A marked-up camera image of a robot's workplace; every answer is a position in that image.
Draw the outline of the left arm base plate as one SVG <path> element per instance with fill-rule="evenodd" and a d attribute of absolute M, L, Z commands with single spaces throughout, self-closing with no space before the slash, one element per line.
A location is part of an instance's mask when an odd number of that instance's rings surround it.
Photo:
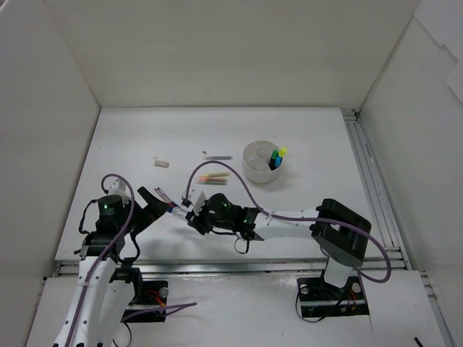
<path fill-rule="evenodd" d="M 143 283 L 142 291 L 127 307 L 122 316 L 125 323 L 165 322 L 166 310 L 146 312 L 148 309 L 167 304 L 169 282 L 167 280 L 147 280 Z"/>

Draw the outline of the green grey marker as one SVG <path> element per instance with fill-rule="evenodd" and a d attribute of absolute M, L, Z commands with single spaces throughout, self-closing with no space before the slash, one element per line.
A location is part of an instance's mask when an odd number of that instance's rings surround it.
<path fill-rule="evenodd" d="M 197 180 L 196 184 L 212 185 L 212 186 L 226 186 L 228 184 L 228 181 L 227 180 L 222 180 L 222 181 Z"/>

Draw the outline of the green cap black highlighter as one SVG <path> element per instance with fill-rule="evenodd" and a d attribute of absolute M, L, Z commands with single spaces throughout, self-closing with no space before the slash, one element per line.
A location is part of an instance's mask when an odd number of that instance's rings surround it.
<path fill-rule="evenodd" d="M 279 151 L 278 150 L 273 150 L 272 154 L 271 154 L 271 159 L 269 161 L 269 168 L 271 170 L 274 170 L 276 167 L 275 167 L 275 162 L 276 162 L 276 158 L 278 157 L 278 154 L 279 154 Z"/>

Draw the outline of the clear glue bottle blue cap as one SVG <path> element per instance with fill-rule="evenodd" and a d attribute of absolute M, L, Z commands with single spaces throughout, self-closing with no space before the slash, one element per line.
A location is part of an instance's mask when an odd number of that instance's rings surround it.
<path fill-rule="evenodd" d="M 176 218 L 187 220 L 189 210 L 186 210 L 185 208 L 178 205 L 172 205 L 167 209 L 167 212 Z"/>

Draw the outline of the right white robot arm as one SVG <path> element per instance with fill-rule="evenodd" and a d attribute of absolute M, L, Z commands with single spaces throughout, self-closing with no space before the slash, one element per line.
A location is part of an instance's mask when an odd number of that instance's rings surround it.
<path fill-rule="evenodd" d="M 207 198 L 200 194 L 186 221 L 202 235 L 217 228 L 247 243 L 269 239 L 312 239 L 328 255 L 320 280 L 322 293 L 336 298 L 347 287 L 351 270 L 361 267 L 365 258 L 370 221 L 334 199 L 324 199 L 312 209 L 269 214 L 256 207 L 232 204 L 222 194 Z"/>

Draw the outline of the orange tip brown marker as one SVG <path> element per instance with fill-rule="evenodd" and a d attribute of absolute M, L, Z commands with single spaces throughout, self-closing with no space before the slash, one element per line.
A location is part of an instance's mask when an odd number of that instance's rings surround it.
<path fill-rule="evenodd" d="M 197 182 L 209 182 L 209 183 L 217 183 L 217 184 L 226 184 L 228 179 L 226 177 L 218 177 L 218 176 L 200 176 L 196 178 Z"/>

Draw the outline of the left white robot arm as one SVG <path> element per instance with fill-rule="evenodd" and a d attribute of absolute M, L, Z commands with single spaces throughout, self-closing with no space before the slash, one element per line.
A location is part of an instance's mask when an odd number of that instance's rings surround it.
<path fill-rule="evenodd" d="M 135 258 L 120 258 L 124 238 L 136 238 L 169 206 L 145 187 L 137 192 L 145 207 L 116 187 L 96 200 L 98 220 L 82 243 L 76 289 L 55 346 L 110 346 L 127 306 L 144 296 Z"/>

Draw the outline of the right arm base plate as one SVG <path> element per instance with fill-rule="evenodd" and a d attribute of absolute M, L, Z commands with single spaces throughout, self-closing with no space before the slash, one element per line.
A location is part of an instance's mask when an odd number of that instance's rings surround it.
<path fill-rule="evenodd" d="M 332 317 L 370 314 L 365 292 L 357 276 L 349 276 L 343 288 L 327 284 L 321 277 L 298 278 L 295 309 L 299 318 L 311 323 Z"/>

